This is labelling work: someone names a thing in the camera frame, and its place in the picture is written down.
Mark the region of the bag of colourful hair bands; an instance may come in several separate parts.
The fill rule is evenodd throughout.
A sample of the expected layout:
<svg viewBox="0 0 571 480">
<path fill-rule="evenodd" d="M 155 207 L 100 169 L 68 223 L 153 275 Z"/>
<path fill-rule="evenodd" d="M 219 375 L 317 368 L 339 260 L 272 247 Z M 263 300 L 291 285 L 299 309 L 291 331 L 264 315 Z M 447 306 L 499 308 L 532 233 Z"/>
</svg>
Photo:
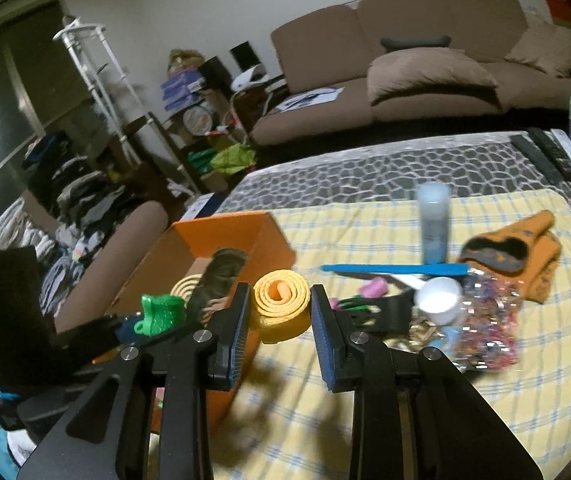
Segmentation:
<svg viewBox="0 0 571 480">
<path fill-rule="evenodd" d="M 463 281 L 461 318 L 453 362 L 464 372 L 497 373 L 519 360 L 519 288 L 505 278 L 472 269 Z"/>
</svg>

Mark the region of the white measuring scoop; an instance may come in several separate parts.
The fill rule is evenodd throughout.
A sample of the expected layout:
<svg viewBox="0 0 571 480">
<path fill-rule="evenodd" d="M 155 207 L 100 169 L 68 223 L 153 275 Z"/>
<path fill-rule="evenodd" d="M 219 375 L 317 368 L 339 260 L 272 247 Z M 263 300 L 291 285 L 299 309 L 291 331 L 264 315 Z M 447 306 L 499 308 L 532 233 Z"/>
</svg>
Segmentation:
<svg viewBox="0 0 571 480">
<path fill-rule="evenodd" d="M 356 325 L 368 326 L 374 332 L 408 330 L 415 311 L 436 324 L 448 324 L 458 315 L 462 288 L 457 280 L 444 276 L 430 280 L 409 275 L 399 278 L 405 287 L 398 294 L 375 299 L 357 295 L 340 300 L 335 308 L 349 313 Z"/>
</svg>

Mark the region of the green thread spool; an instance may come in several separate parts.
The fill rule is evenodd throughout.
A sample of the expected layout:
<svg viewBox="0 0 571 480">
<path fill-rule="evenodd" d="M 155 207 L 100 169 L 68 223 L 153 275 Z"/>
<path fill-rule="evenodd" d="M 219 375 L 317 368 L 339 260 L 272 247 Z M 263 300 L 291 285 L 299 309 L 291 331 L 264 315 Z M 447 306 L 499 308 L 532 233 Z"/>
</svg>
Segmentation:
<svg viewBox="0 0 571 480">
<path fill-rule="evenodd" d="M 186 321 L 185 301 L 176 296 L 141 296 L 142 318 L 135 324 L 137 335 L 159 336 Z"/>
</svg>

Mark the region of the pink thread spool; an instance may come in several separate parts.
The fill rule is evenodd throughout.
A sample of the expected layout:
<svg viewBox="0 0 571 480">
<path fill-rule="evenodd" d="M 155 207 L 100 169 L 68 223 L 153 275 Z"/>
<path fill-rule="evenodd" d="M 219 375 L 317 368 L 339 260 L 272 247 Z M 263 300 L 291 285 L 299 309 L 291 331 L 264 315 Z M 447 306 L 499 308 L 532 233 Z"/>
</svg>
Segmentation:
<svg viewBox="0 0 571 480">
<path fill-rule="evenodd" d="M 358 295 L 363 298 L 375 299 L 384 297 L 389 292 L 389 283 L 382 276 L 373 278 L 359 288 Z"/>
</svg>

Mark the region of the yellow belt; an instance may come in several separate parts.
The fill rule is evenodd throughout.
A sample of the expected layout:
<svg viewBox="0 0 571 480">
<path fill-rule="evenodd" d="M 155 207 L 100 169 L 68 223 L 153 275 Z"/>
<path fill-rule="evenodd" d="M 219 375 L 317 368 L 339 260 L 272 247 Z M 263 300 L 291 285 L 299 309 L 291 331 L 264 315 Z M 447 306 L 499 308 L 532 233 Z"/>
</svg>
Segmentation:
<svg viewBox="0 0 571 480">
<path fill-rule="evenodd" d="M 262 276 L 252 288 L 252 327 L 263 344 L 299 337 L 310 326 L 310 287 L 292 270 Z"/>
</svg>

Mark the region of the orange cardboard box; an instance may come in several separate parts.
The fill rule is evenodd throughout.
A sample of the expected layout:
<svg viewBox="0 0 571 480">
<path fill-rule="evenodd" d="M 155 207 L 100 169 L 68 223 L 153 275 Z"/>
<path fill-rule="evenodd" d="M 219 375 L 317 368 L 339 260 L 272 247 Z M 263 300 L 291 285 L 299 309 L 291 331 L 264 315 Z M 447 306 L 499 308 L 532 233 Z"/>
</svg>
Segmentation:
<svg viewBox="0 0 571 480">
<path fill-rule="evenodd" d="M 248 258 L 239 281 L 255 284 L 263 275 L 290 269 L 295 252 L 272 215 L 263 211 L 221 214 L 180 221 L 152 246 L 110 305 L 110 314 L 133 314 L 143 294 L 165 295 L 182 278 L 200 273 L 216 250 L 235 248 Z"/>
</svg>

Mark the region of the yellow plaid tablecloth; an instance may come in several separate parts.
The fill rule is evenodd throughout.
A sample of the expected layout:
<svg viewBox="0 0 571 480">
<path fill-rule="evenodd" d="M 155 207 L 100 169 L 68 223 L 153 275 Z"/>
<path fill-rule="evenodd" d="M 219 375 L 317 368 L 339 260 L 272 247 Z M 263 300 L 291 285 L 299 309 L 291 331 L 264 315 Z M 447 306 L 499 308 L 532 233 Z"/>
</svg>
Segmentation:
<svg viewBox="0 0 571 480">
<path fill-rule="evenodd" d="M 458 281 L 436 307 L 481 365 L 408 338 L 415 300 L 386 297 L 374 325 L 331 298 L 349 272 L 427 273 L 418 207 L 332 205 L 274 213 L 295 263 L 241 278 L 206 330 L 167 350 L 158 441 L 166 479 L 552 479 L 571 460 L 571 208 L 528 191 L 455 200 L 450 251 L 509 226 L 546 299 L 520 272 Z"/>
</svg>

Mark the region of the blue plastic comb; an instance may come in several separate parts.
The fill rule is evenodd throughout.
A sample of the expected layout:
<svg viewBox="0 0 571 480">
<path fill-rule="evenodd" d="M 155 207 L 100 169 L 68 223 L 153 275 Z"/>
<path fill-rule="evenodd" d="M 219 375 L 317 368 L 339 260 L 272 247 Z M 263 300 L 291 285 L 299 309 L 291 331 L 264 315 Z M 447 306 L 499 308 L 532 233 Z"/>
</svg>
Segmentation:
<svg viewBox="0 0 571 480">
<path fill-rule="evenodd" d="M 358 264 L 339 263 L 324 264 L 320 267 L 323 272 L 358 273 L 358 274 L 420 274 L 429 276 L 447 276 L 458 278 L 470 270 L 465 263 L 430 263 L 430 264 Z"/>
</svg>

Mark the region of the cream spiral coil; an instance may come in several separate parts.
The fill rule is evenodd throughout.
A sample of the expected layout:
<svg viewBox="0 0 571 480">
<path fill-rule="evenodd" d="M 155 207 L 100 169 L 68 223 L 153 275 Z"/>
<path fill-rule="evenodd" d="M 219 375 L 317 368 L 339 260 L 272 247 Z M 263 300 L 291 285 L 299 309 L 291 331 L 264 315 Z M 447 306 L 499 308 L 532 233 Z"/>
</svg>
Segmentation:
<svg viewBox="0 0 571 480">
<path fill-rule="evenodd" d="M 194 293 L 194 289 L 199 285 L 201 278 L 202 275 L 199 273 L 186 275 L 172 287 L 170 295 L 180 298 L 184 300 L 185 304 L 188 304 L 192 294 Z"/>
</svg>

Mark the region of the orange knit hat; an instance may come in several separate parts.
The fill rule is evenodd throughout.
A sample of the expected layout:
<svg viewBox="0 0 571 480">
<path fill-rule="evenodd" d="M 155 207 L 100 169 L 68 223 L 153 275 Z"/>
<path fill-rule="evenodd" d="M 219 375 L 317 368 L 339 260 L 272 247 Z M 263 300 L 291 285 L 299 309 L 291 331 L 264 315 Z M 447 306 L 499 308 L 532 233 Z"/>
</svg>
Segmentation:
<svg viewBox="0 0 571 480">
<path fill-rule="evenodd" d="M 562 245 L 552 233 L 555 216 L 542 210 L 494 232 L 470 238 L 459 261 L 505 278 L 517 285 L 520 296 L 537 304 L 549 297 Z"/>
</svg>

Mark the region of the frosted spray bottle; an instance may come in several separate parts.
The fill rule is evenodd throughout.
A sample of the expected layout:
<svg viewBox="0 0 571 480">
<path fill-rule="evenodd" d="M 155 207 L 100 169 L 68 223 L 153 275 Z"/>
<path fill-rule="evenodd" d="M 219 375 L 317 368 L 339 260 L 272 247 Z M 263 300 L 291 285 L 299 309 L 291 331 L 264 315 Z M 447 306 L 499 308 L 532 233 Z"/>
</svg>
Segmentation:
<svg viewBox="0 0 571 480">
<path fill-rule="evenodd" d="M 448 259 L 450 197 L 449 186 L 441 182 L 423 183 L 417 190 L 424 263 L 445 263 Z"/>
</svg>

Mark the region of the black remote control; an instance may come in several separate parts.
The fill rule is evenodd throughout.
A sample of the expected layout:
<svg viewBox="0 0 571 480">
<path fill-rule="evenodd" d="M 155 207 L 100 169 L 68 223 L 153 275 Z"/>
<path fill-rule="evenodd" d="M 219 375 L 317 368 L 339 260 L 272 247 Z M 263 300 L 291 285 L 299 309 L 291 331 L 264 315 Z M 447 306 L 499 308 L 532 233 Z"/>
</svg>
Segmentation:
<svg viewBox="0 0 571 480">
<path fill-rule="evenodd" d="M 558 142 L 553 140 L 548 133 L 545 133 L 540 128 L 528 128 L 527 133 L 537 148 L 552 162 L 552 165 L 557 168 L 558 172 L 562 174 L 564 180 L 571 182 L 571 159 Z"/>
</svg>

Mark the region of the brown sofa cushion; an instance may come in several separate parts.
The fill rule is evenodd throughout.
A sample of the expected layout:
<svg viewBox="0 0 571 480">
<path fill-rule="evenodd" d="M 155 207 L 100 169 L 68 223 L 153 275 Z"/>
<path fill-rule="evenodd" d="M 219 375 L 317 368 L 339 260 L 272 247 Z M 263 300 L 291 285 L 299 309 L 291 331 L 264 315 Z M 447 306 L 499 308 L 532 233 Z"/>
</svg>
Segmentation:
<svg viewBox="0 0 571 480">
<path fill-rule="evenodd" d="M 367 96 L 372 105 L 393 96 L 433 89 L 496 89 L 497 79 L 462 50 L 415 48 L 381 55 L 370 64 Z"/>
</svg>

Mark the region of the brown sofa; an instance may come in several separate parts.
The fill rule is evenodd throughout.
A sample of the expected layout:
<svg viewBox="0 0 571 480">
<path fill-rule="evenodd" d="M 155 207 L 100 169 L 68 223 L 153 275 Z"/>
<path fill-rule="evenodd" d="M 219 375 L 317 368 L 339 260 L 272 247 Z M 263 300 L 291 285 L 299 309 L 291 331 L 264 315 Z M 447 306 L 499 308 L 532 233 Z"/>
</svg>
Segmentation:
<svg viewBox="0 0 571 480">
<path fill-rule="evenodd" d="M 528 21 L 519 0 L 359 0 L 272 44 L 291 96 L 253 128 L 263 148 L 547 125 L 570 106 L 571 29 Z"/>
</svg>

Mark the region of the black neck pillow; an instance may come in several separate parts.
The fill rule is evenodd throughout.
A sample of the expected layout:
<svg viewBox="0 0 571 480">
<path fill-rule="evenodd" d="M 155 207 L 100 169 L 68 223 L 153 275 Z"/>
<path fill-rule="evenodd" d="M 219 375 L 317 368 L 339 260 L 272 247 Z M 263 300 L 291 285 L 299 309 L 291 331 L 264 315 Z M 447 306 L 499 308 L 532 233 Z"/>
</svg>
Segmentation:
<svg viewBox="0 0 571 480">
<path fill-rule="evenodd" d="M 448 35 L 427 35 L 419 37 L 383 37 L 381 47 L 386 53 L 415 48 L 448 48 L 451 37 Z"/>
</svg>

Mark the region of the white coat rack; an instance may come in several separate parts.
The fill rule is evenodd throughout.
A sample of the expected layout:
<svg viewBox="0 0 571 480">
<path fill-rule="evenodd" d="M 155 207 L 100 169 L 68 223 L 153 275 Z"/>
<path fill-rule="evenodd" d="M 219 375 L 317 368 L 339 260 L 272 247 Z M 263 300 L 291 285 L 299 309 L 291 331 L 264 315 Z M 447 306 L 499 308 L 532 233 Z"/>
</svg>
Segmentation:
<svg viewBox="0 0 571 480">
<path fill-rule="evenodd" d="M 140 130 L 150 132 L 160 144 L 162 154 L 168 156 L 168 162 L 184 179 L 186 187 L 194 194 L 205 194 L 208 189 L 197 171 L 189 167 L 187 156 L 139 96 L 129 73 L 110 46 L 106 30 L 103 24 L 86 23 L 77 16 L 65 15 L 61 29 L 52 40 L 65 47 L 107 124 L 108 133 L 118 139 L 124 155 L 140 162 L 130 138 L 137 139 Z"/>
</svg>

